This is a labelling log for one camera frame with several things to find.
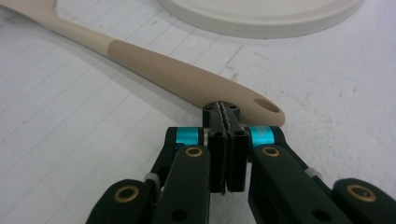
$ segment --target bolt hole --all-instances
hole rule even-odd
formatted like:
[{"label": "bolt hole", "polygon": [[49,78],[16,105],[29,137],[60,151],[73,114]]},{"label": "bolt hole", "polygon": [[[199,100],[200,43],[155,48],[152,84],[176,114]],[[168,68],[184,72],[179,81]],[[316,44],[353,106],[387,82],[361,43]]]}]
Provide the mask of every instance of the bolt hole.
[{"label": "bolt hole", "polygon": [[364,186],[360,185],[348,185],[346,186],[347,191],[349,194],[354,196],[355,198],[367,202],[373,203],[377,200],[376,195],[369,189],[365,188]]},{"label": "bolt hole", "polygon": [[322,222],[330,222],[332,220],[327,212],[320,209],[315,209],[314,211],[312,211],[312,215],[314,215],[317,220]]},{"label": "bolt hole", "polygon": [[200,157],[204,152],[198,147],[189,147],[185,153],[189,157]]},{"label": "bolt hole", "polygon": [[265,147],[262,149],[262,153],[270,157],[278,157],[280,155],[280,151],[274,147]]},{"label": "bolt hole", "polygon": [[117,203],[128,203],[133,201],[139,194],[139,189],[136,186],[124,186],[117,190],[114,194],[114,200]]},{"label": "bolt hole", "polygon": [[127,198],[131,197],[132,195],[134,195],[134,189],[125,189],[125,190],[121,191],[119,195],[120,195],[120,198],[127,199]]},{"label": "bolt hole", "polygon": [[182,222],[187,219],[187,212],[183,209],[177,209],[172,213],[172,219],[175,222]]}]

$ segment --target beige spoon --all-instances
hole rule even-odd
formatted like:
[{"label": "beige spoon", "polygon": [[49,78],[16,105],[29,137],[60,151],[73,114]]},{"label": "beige spoon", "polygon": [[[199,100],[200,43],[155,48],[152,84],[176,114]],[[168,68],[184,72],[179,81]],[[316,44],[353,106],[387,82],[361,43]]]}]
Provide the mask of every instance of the beige spoon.
[{"label": "beige spoon", "polygon": [[241,108],[244,124],[281,126],[285,122],[282,110],[257,92],[190,64],[65,21],[56,15],[55,3],[56,0],[0,0],[0,6],[95,50],[194,105],[226,101]]}]

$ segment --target white surface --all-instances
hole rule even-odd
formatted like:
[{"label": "white surface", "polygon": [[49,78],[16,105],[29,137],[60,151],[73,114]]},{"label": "white surface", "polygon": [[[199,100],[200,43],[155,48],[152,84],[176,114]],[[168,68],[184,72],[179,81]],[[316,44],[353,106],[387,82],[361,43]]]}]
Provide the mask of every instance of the white surface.
[{"label": "white surface", "polygon": [[207,31],[249,38],[308,35],[345,20],[363,0],[158,0],[172,15]]},{"label": "white surface", "polygon": [[[367,1],[313,35],[252,40],[175,19],[154,0],[60,0],[59,14],[265,94],[290,146],[332,183],[396,198],[396,2]],[[105,190],[142,180],[169,126],[199,108],[0,8],[0,223],[84,223]],[[212,195],[210,223],[254,223],[246,193]]]}]

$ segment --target white dish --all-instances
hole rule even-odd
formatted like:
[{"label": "white dish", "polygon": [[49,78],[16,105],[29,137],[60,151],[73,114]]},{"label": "white dish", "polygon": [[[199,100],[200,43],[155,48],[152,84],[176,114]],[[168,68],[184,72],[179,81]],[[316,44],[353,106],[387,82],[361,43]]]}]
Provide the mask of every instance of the white dish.
[{"label": "white dish", "polygon": [[174,16],[223,35],[283,38],[327,29],[364,0],[158,0]]}]

